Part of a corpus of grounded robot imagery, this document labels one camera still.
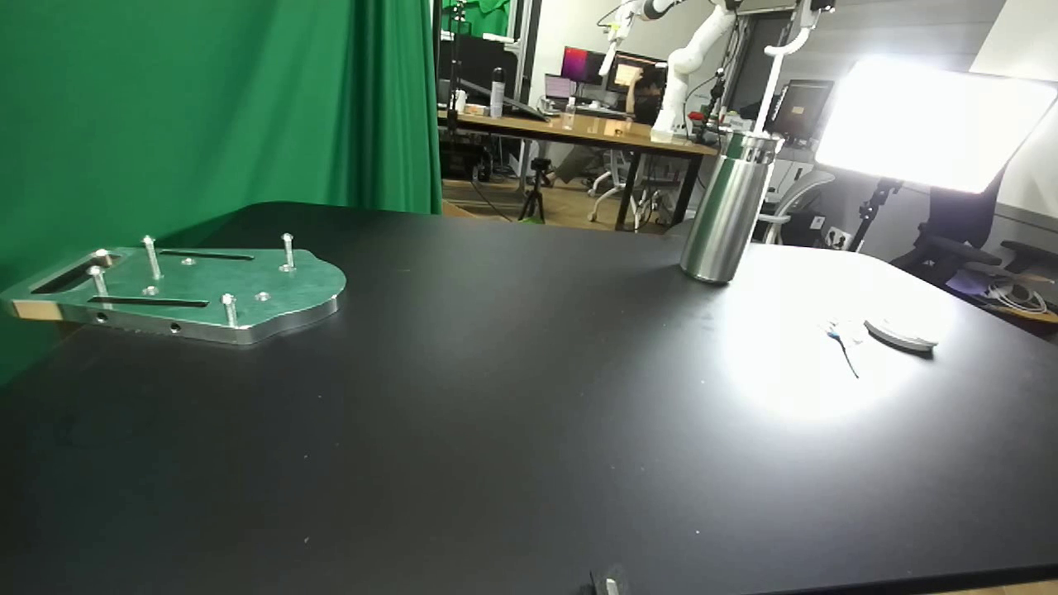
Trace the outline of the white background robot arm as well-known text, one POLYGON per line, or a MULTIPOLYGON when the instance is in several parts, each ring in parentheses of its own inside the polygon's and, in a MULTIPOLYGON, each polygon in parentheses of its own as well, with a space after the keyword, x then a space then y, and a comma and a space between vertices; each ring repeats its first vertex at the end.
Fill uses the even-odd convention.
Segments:
MULTIPOLYGON (((606 60, 599 72, 607 72, 616 68, 616 58, 622 45, 632 36, 635 19, 661 19, 677 3, 680 0, 616 0, 616 6, 599 16, 599 28, 606 32, 606 60)), ((769 60, 769 72, 768 72, 759 108, 754 121, 754 129, 763 129, 784 60, 807 48, 810 32, 817 30, 817 19, 822 15, 833 15, 838 0, 707 0, 710 15, 699 25, 689 45, 664 60, 669 81, 664 81, 661 108, 653 127, 655 138, 676 138, 680 132, 686 102, 691 95, 691 77, 704 68, 707 50, 724 32, 732 32, 743 15, 757 15, 763 3, 778 3, 782 9, 795 15, 795 36, 782 48, 763 50, 763 58, 769 60)))

